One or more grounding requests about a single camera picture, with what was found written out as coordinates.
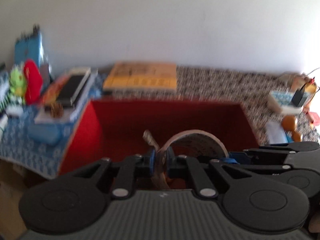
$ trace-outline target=white wall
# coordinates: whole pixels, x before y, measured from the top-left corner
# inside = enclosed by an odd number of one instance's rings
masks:
[[[0,0],[0,61],[39,23],[61,71],[163,60],[282,72],[320,63],[320,0]]]

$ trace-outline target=open red box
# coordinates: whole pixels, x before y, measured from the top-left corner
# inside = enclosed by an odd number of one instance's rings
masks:
[[[102,157],[119,162],[128,155],[146,153],[145,130],[162,146],[176,133],[191,129],[212,133],[228,151],[259,146],[237,103],[97,100],[87,104],[59,174]]]

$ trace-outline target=blue tablecloth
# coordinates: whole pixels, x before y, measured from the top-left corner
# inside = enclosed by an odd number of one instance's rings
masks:
[[[96,77],[85,103],[89,99],[101,97],[104,78],[105,75]],[[45,178],[53,179],[58,175],[69,137],[81,114],[73,123],[58,124],[63,138],[53,147],[38,143],[28,137],[28,125],[34,122],[37,112],[36,106],[28,106],[20,118],[9,119],[0,143],[0,159],[16,163]]]

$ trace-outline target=speckled surface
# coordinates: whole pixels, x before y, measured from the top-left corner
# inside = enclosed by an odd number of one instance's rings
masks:
[[[190,99],[206,101],[240,102],[260,144],[267,143],[265,124],[268,120],[280,121],[283,116],[267,109],[267,96],[271,90],[286,91],[276,76],[260,73],[243,73],[199,67],[178,67],[178,89],[175,94],[155,91],[114,91],[115,98]],[[298,132],[304,141],[317,141],[318,133],[311,129],[305,114],[298,117]]]

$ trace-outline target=table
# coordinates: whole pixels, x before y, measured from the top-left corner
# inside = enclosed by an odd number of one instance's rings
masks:
[[[106,74],[96,78],[89,98],[100,98],[102,82]],[[200,67],[177,68],[178,89],[175,94],[164,91],[114,91],[112,96],[122,98],[143,98],[157,100],[222,100],[241,102],[248,120],[252,124],[260,144],[267,143],[265,124],[268,120],[282,119],[267,109],[267,96],[270,90],[283,90],[286,86],[276,76],[261,73],[243,73],[231,70],[218,70]],[[63,139],[55,147],[37,143],[27,136],[27,125],[33,122],[37,109],[28,107],[20,119],[11,119],[0,143],[0,158],[17,163],[41,176],[52,179],[58,175],[59,166],[74,131],[75,123],[61,127]],[[298,116],[298,132],[305,141],[317,141],[318,133],[312,129],[302,113]]]

